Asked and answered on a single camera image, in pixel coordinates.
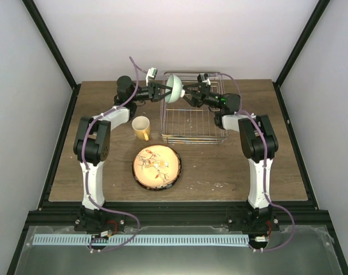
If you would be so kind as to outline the celadon green bowl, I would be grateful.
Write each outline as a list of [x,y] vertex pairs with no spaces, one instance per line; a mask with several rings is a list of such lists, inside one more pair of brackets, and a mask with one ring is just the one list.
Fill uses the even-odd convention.
[[167,80],[166,86],[169,88],[165,90],[165,94],[171,92],[169,95],[165,96],[165,102],[167,104],[174,103],[180,98],[183,98],[185,91],[183,90],[182,81],[178,76],[171,74]]

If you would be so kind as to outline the yellow mug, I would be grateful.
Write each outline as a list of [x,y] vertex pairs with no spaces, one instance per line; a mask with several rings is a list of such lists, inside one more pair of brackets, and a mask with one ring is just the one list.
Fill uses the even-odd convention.
[[150,121],[145,116],[138,116],[132,120],[132,129],[135,136],[144,141],[148,141],[150,137]]

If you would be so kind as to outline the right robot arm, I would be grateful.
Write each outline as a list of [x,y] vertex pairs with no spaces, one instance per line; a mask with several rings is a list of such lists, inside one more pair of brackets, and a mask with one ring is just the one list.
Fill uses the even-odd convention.
[[205,82],[183,86],[181,97],[192,107],[207,105],[217,109],[214,113],[215,125],[239,133],[241,149],[250,168],[248,210],[244,223],[250,230],[261,229],[271,219],[270,174],[279,148],[269,117],[243,110],[239,94],[214,93]]

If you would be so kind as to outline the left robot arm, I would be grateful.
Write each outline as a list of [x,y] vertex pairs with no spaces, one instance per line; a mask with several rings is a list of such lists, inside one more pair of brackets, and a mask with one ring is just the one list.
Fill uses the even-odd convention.
[[87,228],[102,231],[107,226],[107,213],[110,210],[103,207],[103,166],[110,152],[111,131],[133,118],[137,101],[170,100],[174,91],[171,86],[155,82],[148,82],[142,88],[130,77],[122,76],[118,78],[111,109],[80,119],[73,152],[83,173],[84,197],[80,220]]

